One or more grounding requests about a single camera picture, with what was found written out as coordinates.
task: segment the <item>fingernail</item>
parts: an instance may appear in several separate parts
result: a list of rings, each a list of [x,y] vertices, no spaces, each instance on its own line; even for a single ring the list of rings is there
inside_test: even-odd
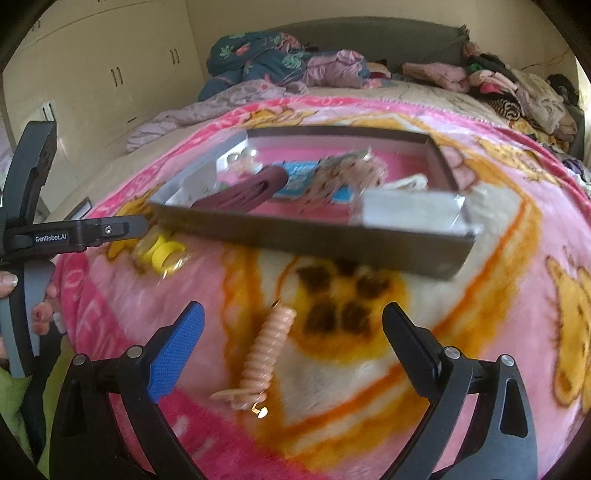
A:
[[[0,281],[5,287],[16,287],[18,283],[18,277],[11,273],[5,273]]]

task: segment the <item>white tissue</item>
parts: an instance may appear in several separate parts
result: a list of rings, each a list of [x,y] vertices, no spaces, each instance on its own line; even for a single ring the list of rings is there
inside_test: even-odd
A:
[[[466,235],[472,227],[461,214],[464,197],[433,190],[365,189],[362,224],[410,232]]]

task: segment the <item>yellow object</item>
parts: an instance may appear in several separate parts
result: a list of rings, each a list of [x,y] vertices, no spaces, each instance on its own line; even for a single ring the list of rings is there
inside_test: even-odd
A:
[[[152,255],[152,267],[161,275],[177,271],[184,262],[182,255],[187,247],[181,242],[171,241],[160,245]]]
[[[157,231],[152,231],[143,237],[135,247],[135,255],[141,261],[147,264],[152,263],[154,252],[166,243],[164,235]]]

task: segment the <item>maroon hair clip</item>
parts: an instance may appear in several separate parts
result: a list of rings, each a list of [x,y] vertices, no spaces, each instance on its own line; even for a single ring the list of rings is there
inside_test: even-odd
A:
[[[288,180],[283,167],[264,167],[250,179],[196,201],[191,208],[247,213],[279,192]]]

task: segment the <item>gray headboard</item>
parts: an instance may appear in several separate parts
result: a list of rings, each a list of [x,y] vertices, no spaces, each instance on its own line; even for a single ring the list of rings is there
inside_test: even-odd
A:
[[[406,62],[440,61],[462,66],[462,45],[470,40],[466,26],[448,27],[408,18],[341,17],[282,25],[273,30],[289,33],[302,44],[321,51],[356,50],[368,61],[386,59],[395,72]]]

